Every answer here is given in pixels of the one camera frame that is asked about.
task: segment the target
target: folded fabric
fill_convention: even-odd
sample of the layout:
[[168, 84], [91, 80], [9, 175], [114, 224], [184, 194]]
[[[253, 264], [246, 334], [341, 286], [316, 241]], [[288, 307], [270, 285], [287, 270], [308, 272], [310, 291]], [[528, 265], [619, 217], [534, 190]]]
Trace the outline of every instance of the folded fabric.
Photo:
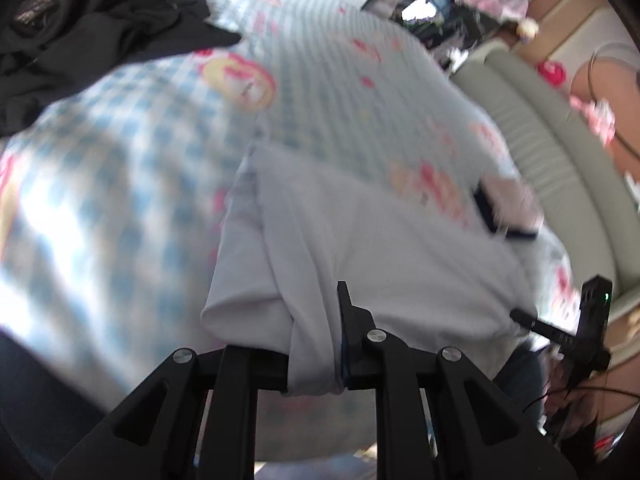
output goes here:
[[205, 0], [27, 0], [0, 36], [0, 136], [126, 62], [237, 43]]
[[494, 233], [502, 229], [507, 235], [529, 234], [535, 237], [545, 221], [535, 192], [516, 178], [484, 174], [475, 197], [489, 230]]
[[204, 326], [224, 344], [289, 355], [289, 392], [342, 388], [336, 286], [414, 348], [459, 347], [490, 378], [535, 314], [508, 245], [270, 144], [230, 192]]

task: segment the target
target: white cloth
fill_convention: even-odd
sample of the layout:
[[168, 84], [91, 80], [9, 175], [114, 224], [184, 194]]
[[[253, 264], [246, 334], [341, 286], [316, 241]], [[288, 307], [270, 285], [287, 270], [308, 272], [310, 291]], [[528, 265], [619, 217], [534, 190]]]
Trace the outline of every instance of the white cloth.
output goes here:
[[533, 188], [517, 178], [485, 174], [482, 189], [493, 208], [494, 222], [502, 228], [537, 233], [545, 221], [545, 212]]
[[338, 280], [377, 327], [457, 346], [490, 378], [518, 343], [509, 311], [536, 313], [503, 241], [283, 148], [253, 146], [230, 196], [202, 322], [223, 343], [288, 354], [294, 395], [342, 389]]

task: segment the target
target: checkered blanket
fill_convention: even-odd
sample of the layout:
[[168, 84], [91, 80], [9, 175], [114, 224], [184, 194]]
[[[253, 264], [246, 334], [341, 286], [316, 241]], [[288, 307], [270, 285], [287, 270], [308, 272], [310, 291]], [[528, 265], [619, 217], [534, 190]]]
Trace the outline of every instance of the checkered blanket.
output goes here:
[[340, 0], [207, 1], [238, 45], [120, 67], [0, 161], [0, 326], [105, 408], [175, 348], [212, 349], [200, 311], [252, 139], [461, 229], [483, 228], [479, 175], [516, 174], [489, 117], [396, 24]]

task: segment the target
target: bedsheet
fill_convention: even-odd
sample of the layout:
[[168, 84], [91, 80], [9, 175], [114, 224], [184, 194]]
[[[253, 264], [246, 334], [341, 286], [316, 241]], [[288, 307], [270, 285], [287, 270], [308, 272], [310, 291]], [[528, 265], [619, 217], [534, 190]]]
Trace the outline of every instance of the bedsheet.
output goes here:
[[287, 393], [343, 390], [336, 284], [411, 348], [455, 346], [493, 379], [536, 314], [503, 238], [461, 230], [333, 166], [253, 143], [229, 192], [202, 323], [229, 345], [289, 356]]
[[[213, 349], [200, 311], [252, 139], [478, 232], [479, 175], [517, 175], [487, 114], [396, 24], [340, 0], [207, 1], [238, 45], [120, 67], [0, 162], [0, 326], [107, 409], [175, 348]], [[518, 257], [530, 277], [547, 263]]]

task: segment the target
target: black clothing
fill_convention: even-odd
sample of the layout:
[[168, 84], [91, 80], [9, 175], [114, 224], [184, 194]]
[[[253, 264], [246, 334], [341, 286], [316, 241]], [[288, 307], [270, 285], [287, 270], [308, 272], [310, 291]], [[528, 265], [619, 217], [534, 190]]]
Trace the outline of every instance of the black clothing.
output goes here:
[[48, 479], [104, 417], [0, 330], [0, 478]]
[[205, 0], [27, 0], [0, 36], [0, 136], [115, 66], [230, 46]]
[[596, 443], [596, 431], [598, 423], [594, 420], [585, 426], [571, 438], [565, 439], [560, 444], [560, 451], [574, 466], [578, 478], [582, 478], [587, 471], [594, 467], [596, 456], [594, 445]]

